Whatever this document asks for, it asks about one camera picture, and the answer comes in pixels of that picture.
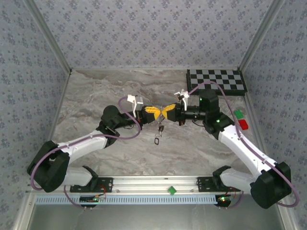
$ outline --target green block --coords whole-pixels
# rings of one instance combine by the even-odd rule
[[[241,119],[241,118],[244,117],[243,113],[240,110],[235,110],[234,113],[235,113],[237,119]]]
[[[177,192],[177,190],[176,190],[173,186],[171,186],[171,187],[169,187],[168,192],[169,192],[171,195],[173,195],[173,194],[175,194],[175,193]]]

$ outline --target patterned wallpaper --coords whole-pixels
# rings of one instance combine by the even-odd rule
[[[8,230],[67,77],[23,1],[0,9],[0,229]]]
[[[272,0],[36,0],[72,68],[236,67]]]
[[[307,229],[307,2],[287,0],[244,73],[269,153],[291,166]]]

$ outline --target red block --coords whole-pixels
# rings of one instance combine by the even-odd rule
[[[239,124],[240,124],[242,130],[247,130],[248,129],[248,124],[247,124],[246,120],[244,120],[244,119],[239,120]]]

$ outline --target marble surface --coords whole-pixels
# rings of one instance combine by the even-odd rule
[[[64,142],[86,135],[99,124],[107,105],[117,105],[127,94],[143,97],[145,105],[156,107],[177,102],[175,92],[186,89],[186,70],[84,70],[73,71],[66,90],[53,140]],[[228,97],[233,109],[244,114],[241,97]],[[189,98],[196,105],[198,97]],[[131,110],[131,104],[124,107]],[[230,115],[220,98],[221,111]],[[154,144],[158,124],[144,126],[132,140],[118,140],[112,146],[87,154],[71,166],[87,165],[99,175],[207,175],[224,165],[248,172],[243,162],[204,128],[187,121],[184,126],[165,120],[160,144]],[[137,128],[119,129],[122,137]],[[251,130],[244,133],[252,139]]]

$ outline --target cable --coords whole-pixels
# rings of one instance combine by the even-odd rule
[[[124,129],[133,129],[134,125],[132,125],[131,127],[127,128],[127,127],[124,127]]]
[[[68,194],[67,194],[67,192],[66,192],[66,185],[64,185],[64,194],[65,194],[66,198],[69,200],[69,202],[71,202],[72,205],[74,205],[75,207],[81,208],[81,209],[87,209],[86,207],[82,207],[81,205],[76,204],[76,203],[68,196]]]
[[[234,196],[234,199],[236,197],[236,189],[232,187],[232,190],[235,192],[235,196]]]
[[[63,145],[63,146],[60,146],[60,147],[57,147],[57,148],[51,150],[51,151],[48,152],[45,156],[43,156],[43,157],[38,161],[38,163],[36,164],[36,166],[33,168],[32,173],[31,173],[31,186],[32,186],[32,188],[35,189],[35,190],[37,190],[37,191],[42,190],[42,188],[38,188],[38,187],[35,186],[35,184],[34,184],[34,175],[35,175],[35,173],[36,173],[38,167],[40,166],[40,164],[41,164],[48,156],[50,156],[52,153],[55,153],[55,152],[58,151],[58,150],[61,150],[61,149],[67,148],[67,147],[74,146],[74,145],[79,144],[79,143],[81,143],[81,142],[83,142],[83,141],[85,141],[85,140],[88,140],[88,139],[90,139],[90,138],[106,137],[106,138],[115,138],[115,139],[120,139],[120,140],[130,140],[130,139],[133,139],[133,138],[137,137],[137,136],[140,134],[140,132],[141,132],[141,126],[140,126],[140,124],[138,123],[138,121],[137,121],[133,116],[131,116],[131,115],[122,107],[122,105],[121,105],[121,102],[122,102],[123,100],[127,99],[127,98],[128,98],[127,96],[120,98],[120,100],[118,101],[118,106],[119,106],[120,109],[121,109],[129,118],[131,118],[132,121],[134,121],[134,123],[137,125],[137,127],[138,127],[139,130],[138,130],[138,132],[137,132],[135,135],[133,135],[132,137],[123,138],[123,137],[116,137],[116,136],[108,135],[108,134],[95,134],[95,135],[93,135],[92,137],[88,136],[88,137],[82,138],[82,139],[80,139],[80,140],[77,140],[77,141],[75,141],[75,142],[73,142],[73,143],[70,143],[69,145]]]
[[[98,196],[105,195],[105,199],[106,199],[106,187],[105,187],[103,184],[100,184],[99,187],[101,187],[101,188],[104,189],[104,193],[103,193],[103,194],[100,194],[100,195],[98,195]]]
[[[234,111],[232,110],[230,104],[229,104],[229,101],[227,100],[226,98],[226,95],[223,91],[223,89],[219,86],[219,84],[217,84],[216,82],[214,81],[211,81],[211,80],[208,80],[208,81],[204,81],[203,83],[199,84],[198,86],[196,86],[193,90],[191,90],[190,92],[188,92],[188,95],[191,95],[194,91],[196,91],[200,86],[204,85],[204,84],[214,84],[217,86],[217,88],[221,91],[225,101],[226,101],[226,104],[230,110],[230,113],[234,119],[234,122],[235,122],[235,127],[236,127],[236,134],[238,135],[239,139],[242,141],[242,143],[246,146],[246,148],[248,148],[248,150],[250,150],[256,157],[258,157],[261,161],[263,161],[265,164],[267,164],[269,167],[271,167],[278,175],[280,175],[284,181],[286,181],[286,183],[291,187],[294,195],[295,195],[295,202],[291,205],[286,205],[286,204],[283,204],[283,203],[280,203],[280,202],[277,202],[278,205],[280,206],[283,206],[283,207],[295,207],[298,205],[298,202],[300,201],[299,199],[299,195],[295,189],[295,187],[293,186],[293,184],[288,180],[288,178],[286,178],[278,169],[276,169],[272,164],[270,164],[269,162],[265,161],[265,159],[259,155],[251,146],[248,145],[247,142],[245,142],[245,140],[243,139],[243,137],[241,137],[241,134],[240,134],[240,129],[239,129],[239,124],[238,124],[238,121],[236,120],[236,117],[235,117],[235,114],[234,114]]]
[[[237,207],[237,206],[241,203],[241,201],[243,200],[243,196],[244,196],[244,192],[242,191],[241,196],[240,196],[240,198],[238,199],[238,201],[237,201],[234,205],[228,207],[227,209]]]
[[[204,127],[204,126],[201,126],[201,125],[199,125],[199,124],[197,124],[195,121],[193,121],[192,120],[192,122],[193,122],[193,124],[195,124],[195,125],[197,125],[197,126],[199,126],[199,127]]]
[[[228,191],[224,194],[226,196],[229,193],[230,187],[228,187]]]

